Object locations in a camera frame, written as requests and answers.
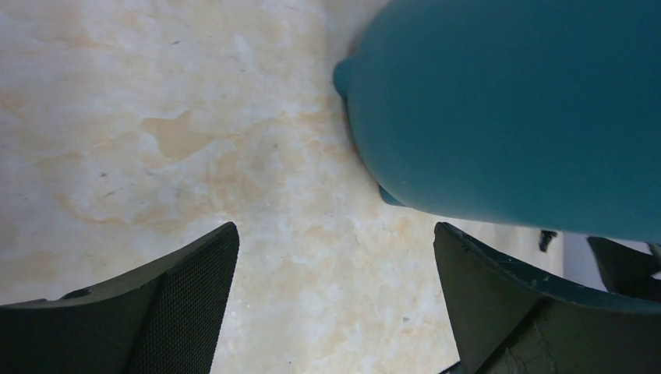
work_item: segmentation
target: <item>blue plastic container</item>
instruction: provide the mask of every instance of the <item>blue plastic container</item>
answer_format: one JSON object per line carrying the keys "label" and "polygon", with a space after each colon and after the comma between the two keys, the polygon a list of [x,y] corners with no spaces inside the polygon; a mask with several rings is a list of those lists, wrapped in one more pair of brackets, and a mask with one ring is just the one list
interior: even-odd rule
{"label": "blue plastic container", "polygon": [[661,242],[659,0],[396,0],[334,82],[389,203]]}

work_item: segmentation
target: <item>teal rounded object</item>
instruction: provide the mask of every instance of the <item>teal rounded object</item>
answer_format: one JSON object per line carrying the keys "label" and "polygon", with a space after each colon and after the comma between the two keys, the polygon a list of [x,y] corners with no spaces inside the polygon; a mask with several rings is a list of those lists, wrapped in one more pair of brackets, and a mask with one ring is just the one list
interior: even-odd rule
{"label": "teal rounded object", "polygon": [[389,203],[661,242],[658,0],[395,0],[334,83]]}

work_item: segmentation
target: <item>small teal foot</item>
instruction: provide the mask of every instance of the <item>small teal foot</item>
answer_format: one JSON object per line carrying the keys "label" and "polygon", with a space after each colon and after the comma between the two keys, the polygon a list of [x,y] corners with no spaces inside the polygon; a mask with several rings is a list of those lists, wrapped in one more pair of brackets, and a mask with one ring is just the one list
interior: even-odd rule
{"label": "small teal foot", "polygon": [[349,82],[351,81],[352,65],[353,57],[347,57],[340,61],[333,71],[333,84],[335,85],[335,90],[345,100],[349,95]]}
{"label": "small teal foot", "polygon": [[379,193],[381,194],[381,199],[388,204],[388,205],[394,205],[394,206],[406,206],[402,203],[399,202],[399,200],[395,199],[388,191],[386,191],[383,187],[379,186]]}

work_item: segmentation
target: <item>beige tile floor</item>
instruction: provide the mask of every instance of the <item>beige tile floor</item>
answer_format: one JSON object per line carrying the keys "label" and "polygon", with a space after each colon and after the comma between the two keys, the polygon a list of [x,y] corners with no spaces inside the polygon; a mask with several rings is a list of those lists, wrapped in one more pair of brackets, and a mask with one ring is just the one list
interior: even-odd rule
{"label": "beige tile floor", "polygon": [[[225,221],[214,373],[439,372],[441,220],[384,205],[334,64],[385,0],[0,2],[0,303],[59,298]],[[452,221],[561,273],[560,240]]]}

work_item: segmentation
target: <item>marble surface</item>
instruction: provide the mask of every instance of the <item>marble surface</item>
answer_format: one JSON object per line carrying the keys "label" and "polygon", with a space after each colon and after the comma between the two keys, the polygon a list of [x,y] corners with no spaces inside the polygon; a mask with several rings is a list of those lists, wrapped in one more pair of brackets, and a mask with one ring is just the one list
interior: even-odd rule
{"label": "marble surface", "polygon": [[[443,220],[383,204],[334,64],[385,0],[0,2],[0,303],[59,298],[225,221],[219,372],[439,372]],[[561,240],[454,221],[561,273]]]}

